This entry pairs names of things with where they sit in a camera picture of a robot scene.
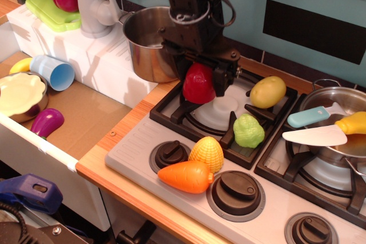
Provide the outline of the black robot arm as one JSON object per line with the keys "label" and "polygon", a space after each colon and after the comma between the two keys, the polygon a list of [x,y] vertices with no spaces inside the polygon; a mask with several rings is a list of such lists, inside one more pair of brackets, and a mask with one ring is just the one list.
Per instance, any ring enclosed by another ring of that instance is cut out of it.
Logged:
{"label": "black robot arm", "polygon": [[224,96],[240,74],[240,54],[223,35],[236,20],[233,5],[229,0],[169,0],[168,16],[158,33],[174,56],[184,98],[201,105]]}

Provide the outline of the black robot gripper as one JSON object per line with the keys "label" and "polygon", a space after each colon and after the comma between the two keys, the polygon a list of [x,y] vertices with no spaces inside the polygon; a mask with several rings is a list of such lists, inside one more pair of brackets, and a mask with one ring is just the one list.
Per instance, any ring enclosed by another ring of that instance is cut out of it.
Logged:
{"label": "black robot gripper", "polygon": [[169,0],[173,26],[159,30],[164,47],[174,55],[176,75],[181,82],[182,98],[186,74],[191,64],[202,62],[213,69],[213,88],[223,97],[233,84],[238,70],[238,51],[224,39],[223,31],[236,19],[229,0]]}

